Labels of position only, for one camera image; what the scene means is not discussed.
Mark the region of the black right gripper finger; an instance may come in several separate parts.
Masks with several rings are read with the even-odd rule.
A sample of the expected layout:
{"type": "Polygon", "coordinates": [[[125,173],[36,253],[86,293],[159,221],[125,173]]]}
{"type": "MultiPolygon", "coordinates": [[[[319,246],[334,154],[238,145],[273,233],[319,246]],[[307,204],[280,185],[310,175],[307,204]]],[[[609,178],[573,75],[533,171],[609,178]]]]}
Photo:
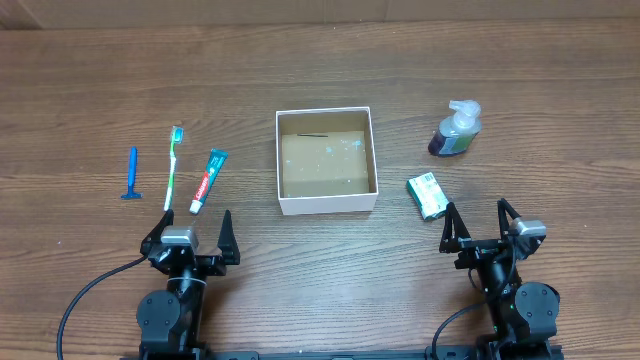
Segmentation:
{"type": "Polygon", "coordinates": [[[468,247],[471,236],[464,224],[455,204],[446,206],[445,224],[439,246],[441,253],[458,253],[468,247]]]}
{"type": "Polygon", "coordinates": [[[497,201],[497,207],[500,236],[502,239],[507,239],[509,234],[508,217],[510,217],[512,220],[515,220],[520,217],[520,214],[504,198],[501,198],[497,201]]]}

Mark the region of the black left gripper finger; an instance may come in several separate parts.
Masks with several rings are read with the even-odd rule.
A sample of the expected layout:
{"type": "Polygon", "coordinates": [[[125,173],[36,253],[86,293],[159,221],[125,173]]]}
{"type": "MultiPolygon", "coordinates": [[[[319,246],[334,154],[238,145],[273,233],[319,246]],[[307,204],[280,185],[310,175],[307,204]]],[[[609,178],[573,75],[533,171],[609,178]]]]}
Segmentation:
{"type": "Polygon", "coordinates": [[[174,211],[172,209],[167,210],[158,224],[149,232],[149,234],[142,240],[140,245],[140,253],[142,255],[148,255],[151,252],[153,246],[161,243],[161,236],[166,227],[171,226],[174,221],[174,211]]]}
{"type": "Polygon", "coordinates": [[[240,264],[240,251],[233,231],[232,215],[225,211],[217,243],[226,265],[240,264]]]}

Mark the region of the green white soap packet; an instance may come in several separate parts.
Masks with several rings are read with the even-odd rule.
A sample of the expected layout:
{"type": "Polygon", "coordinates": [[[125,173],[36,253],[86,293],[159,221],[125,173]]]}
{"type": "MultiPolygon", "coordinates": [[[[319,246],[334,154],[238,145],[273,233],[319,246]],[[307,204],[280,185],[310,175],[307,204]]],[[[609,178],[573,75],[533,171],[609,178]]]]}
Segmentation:
{"type": "Polygon", "coordinates": [[[425,221],[438,219],[445,214],[449,200],[432,172],[411,178],[406,185],[425,221]]]}

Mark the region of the Colgate toothpaste tube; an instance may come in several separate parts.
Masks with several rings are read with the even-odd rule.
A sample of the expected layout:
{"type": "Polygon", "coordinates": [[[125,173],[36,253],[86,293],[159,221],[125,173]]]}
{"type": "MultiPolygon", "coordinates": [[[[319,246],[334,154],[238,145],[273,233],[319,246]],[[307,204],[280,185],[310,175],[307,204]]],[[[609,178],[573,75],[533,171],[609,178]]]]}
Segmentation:
{"type": "Polygon", "coordinates": [[[191,214],[197,215],[200,212],[201,208],[204,206],[208,193],[211,190],[215,179],[218,176],[218,173],[220,172],[227,158],[227,152],[219,149],[211,150],[209,160],[205,167],[205,171],[189,208],[189,212],[191,214]]]}

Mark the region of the clear soap pump bottle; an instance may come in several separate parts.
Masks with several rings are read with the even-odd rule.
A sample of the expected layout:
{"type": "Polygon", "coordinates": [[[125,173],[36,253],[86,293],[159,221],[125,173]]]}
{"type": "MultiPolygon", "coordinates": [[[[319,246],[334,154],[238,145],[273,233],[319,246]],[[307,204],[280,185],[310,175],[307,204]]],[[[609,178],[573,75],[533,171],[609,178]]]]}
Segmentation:
{"type": "Polygon", "coordinates": [[[429,142],[431,155],[451,157],[466,152],[482,129],[481,106],[475,100],[451,100],[449,108],[453,114],[439,123],[429,142]]]}

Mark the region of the green white toothbrush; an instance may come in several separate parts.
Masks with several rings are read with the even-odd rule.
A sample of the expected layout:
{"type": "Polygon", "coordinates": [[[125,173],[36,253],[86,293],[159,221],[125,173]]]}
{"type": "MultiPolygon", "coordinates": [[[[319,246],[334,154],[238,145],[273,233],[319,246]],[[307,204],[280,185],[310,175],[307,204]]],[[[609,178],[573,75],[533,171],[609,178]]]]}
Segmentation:
{"type": "Polygon", "coordinates": [[[169,175],[168,184],[166,189],[166,195],[163,205],[163,210],[168,211],[171,208],[173,191],[174,191],[174,177],[176,171],[177,157],[175,153],[175,147],[182,143],[184,138],[184,129],[178,126],[174,126],[171,131],[170,148],[169,148],[169,175]]]}

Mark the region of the white cardboard box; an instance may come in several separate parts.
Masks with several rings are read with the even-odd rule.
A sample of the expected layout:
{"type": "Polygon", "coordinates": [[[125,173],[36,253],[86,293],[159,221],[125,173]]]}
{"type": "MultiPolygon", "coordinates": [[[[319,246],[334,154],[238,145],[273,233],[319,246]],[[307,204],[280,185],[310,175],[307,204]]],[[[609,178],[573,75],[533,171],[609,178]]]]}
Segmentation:
{"type": "Polygon", "coordinates": [[[283,214],[374,209],[379,185],[368,107],[280,110],[275,126],[283,214]]]}

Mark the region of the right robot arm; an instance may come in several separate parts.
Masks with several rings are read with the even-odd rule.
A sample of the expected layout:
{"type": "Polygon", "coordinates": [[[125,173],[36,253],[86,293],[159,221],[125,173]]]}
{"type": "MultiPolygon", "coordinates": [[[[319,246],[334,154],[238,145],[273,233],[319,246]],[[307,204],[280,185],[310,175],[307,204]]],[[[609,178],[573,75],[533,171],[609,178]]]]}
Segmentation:
{"type": "Polygon", "coordinates": [[[475,271],[476,288],[483,300],[448,317],[436,330],[426,349],[428,359],[561,359],[562,347],[553,346],[560,295],[552,286],[524,282],[517,263],[533,255],[543,243],[547,228],[539,220],[523,218],[504,199],[497,202],[500,235],[474,240],[453,203],[446,207],[439,251],[458,255],[457,269],[475,271]],[[473,345],[440,345],[447,325],[481,308],[489,310],[493,332],[478,337],[473,345]]]}

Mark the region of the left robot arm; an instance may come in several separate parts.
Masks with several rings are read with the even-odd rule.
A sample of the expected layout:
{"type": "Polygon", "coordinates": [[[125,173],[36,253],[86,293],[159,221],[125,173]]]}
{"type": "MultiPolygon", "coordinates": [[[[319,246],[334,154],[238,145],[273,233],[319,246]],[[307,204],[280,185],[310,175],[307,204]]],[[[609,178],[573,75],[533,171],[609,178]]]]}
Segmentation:
{"type": "Polygon", "coordinates": [[[151,266],[168,276],[164,290],[147,294],[136,319],[141,328],[141,359],[212,359],[209,346],[199,340],[207,279],[224,276],[240,263],[231,212],[224,214],[213,255],[199,255],[196,232],[173,224],[167,211],[141,242],[140,252],[151,266]]]}

